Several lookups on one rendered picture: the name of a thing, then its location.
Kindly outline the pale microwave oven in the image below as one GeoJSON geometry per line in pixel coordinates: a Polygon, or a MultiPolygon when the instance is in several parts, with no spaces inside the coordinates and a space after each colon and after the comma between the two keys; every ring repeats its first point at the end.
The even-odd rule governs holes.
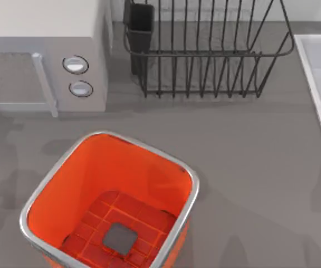
{"type": "Polygon", "coordinates": [[[0,52],[44,57],[59,113],[105,111],[112,38],[109,0],[0,0],[0,52]],[[86,73],[63,68],[63,59],[74,55],[87,60],[86,73]],[[69,92],[69,84],[79,80],[92,85],[88,98],[69,92]]]}

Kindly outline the small microwave knob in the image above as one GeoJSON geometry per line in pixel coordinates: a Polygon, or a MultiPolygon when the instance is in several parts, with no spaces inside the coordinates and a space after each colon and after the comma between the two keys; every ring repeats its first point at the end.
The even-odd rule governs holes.
{"type": "Polygon", "coordinates": [[[78,98],[88,98],[93,94],[92,85],[83,80],[70,83],[68,88],[69,92],[78,98]]]}

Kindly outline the orange bin with metal rim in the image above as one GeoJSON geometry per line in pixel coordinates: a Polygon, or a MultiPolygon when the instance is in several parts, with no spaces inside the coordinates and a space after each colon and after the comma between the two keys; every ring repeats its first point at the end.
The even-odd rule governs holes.
{"type": "Polygon", "coordinates": [[[99,131],[49,171],[25,204],[20,229],[49,268],[173,268],[198,191],[186,163],[99,131]],[[112,223],[138,235],[126,256],[102,245],[112,223]]]}

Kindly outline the dark cutlery holder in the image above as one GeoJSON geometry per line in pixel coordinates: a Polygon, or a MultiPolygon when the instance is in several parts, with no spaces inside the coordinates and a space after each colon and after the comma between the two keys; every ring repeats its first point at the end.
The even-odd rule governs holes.
{"type": "Polygon", "coordinates": [[[154,32],[155,8],[147,3],[124,0],[123,23],[130,46],[132,75],[142,75],[154,32]]]}

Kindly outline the large microwave knob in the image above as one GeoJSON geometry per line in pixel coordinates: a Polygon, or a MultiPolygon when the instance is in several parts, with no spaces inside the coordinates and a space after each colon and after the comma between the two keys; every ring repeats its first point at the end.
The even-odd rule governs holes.
{"type": "Polygon", "coordinates": [[[62,61],[63,68],[71,74],[80,75],[84,74],[89,69],[89,63],[81,56],[74,55],[64,58],[62,61]]]}

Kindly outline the grey square pad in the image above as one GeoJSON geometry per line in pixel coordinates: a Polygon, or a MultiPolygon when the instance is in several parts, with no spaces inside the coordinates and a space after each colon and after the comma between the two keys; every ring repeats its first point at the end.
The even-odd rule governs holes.
{"type": "Polygon", "coordinates": [[[102,245],[116,253],[126,256],[135,244],[138,235],[135,231],[120,223],[112,223],[105,233],[102,245]]]}

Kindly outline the microwave oven door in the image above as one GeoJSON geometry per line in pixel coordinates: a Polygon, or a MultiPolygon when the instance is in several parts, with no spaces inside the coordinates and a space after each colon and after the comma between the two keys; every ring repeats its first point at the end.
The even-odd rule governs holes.
{"type": "Polygon", "coordinates": [[[0,112],[50,112],[32,54],[0,52],[0,112]]]}

